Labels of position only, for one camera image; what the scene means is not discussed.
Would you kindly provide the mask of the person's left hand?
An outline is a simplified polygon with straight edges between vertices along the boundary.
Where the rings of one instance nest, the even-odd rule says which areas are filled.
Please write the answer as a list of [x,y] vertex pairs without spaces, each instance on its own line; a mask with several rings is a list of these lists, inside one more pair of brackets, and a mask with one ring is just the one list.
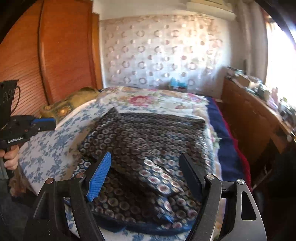
[[0,156],[4,158],[4,167],[14,171],[19,164],[19,146],[11,146],[9,151],[1,150]]

